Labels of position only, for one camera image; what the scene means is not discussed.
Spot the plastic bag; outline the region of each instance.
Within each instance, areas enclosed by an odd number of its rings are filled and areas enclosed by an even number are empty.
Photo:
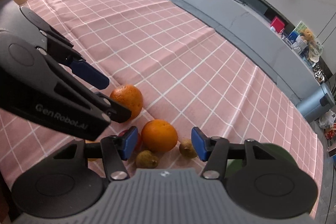
[[[330,128],[334,124],[335,121],[335,112],[329,110],[327,113],[323,114],[318,121],[318,125],[320,128]]]
[[[303,40],[302,37],[298,36],[296,41],[292,45],[292,49],[297,53],[301,54],[302,51],[307,47],[307,41]]]

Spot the green fruit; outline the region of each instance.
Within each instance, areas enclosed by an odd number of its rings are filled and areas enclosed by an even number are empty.
[[[197,153],[190,139],[183,139],[179,146],[179,150],[182,156],[187,159],[193,159],[197,157]]]
[[[159,158],[151,151],[145,150],[137,155],[135,164],[138,168],[154,169],[159,165]]]

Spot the pink tablecloth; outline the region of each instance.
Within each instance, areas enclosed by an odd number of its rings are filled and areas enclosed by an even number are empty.
[[[323,151],[301,114],[276,85],[214,29],[167,0],[29,0],[28,6],[72,40],[87,61],[109,76],[109,95],[134,84],[144,109],[129,123],[111,126],[101,137],[130,125],[139,130],[165,119],[179,139],[200,127],[208,136],[241,143],[246,138],[283,146],[319,186]],[[18,175],[72,137],[0,110],[0,170],[9,186]],[[134,159],[126,163],[130,173]],[[159,168],[194,167],[177,147],[162,155]],[[102,173],[101,162],[91,164]],[[315,216],[317,204],[312,216]]]

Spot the metal screw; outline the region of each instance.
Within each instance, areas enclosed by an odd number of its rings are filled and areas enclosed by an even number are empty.
[[[111,122],[111,119],[109,116],[107,116],[105,113],[101,114],[103,116],[103,118],[107,121],[107,122]]]
[[[42,35],[44,35],[45,37],[47,36],[47,33],[46,33],[45,31],[43,31],[43,30],[40,30],[40,33],[41,33]]]
[[[110,101],[106,98],[103,99],[105,103],[107,103],[109,106],[111,105]]]
[[[203,173],[203,177],[206,179],[218,179],[219,173],[214,170],[208,170]]]
[[[37,48],[37,50],[38,50],[41,54],[43,54],[43,55],[47,55],[47,53],[46,53],[46,51],[45,51],[44,49],[42,49],[42,48]]]
[[[127,173],[124,171],[116,171],[111,174],[111,178],[114,180],[124,180],[127,176]]]
[[[165,178],[167,176],[170,176],[171,174],[168,171],[163,171],[160,173],[160,175]]]

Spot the navel orange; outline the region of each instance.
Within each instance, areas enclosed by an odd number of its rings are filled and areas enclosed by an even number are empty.
[[[143,143],[150,151],[168,152],[177,144],[175,128],[164,120],[152,120],[141,131]]]
[[[143,98],[140,90],[133,85],[122,85],[111,92],[110,98],[127,107],[132,115],[129,119],[136,118],[143,106]]]

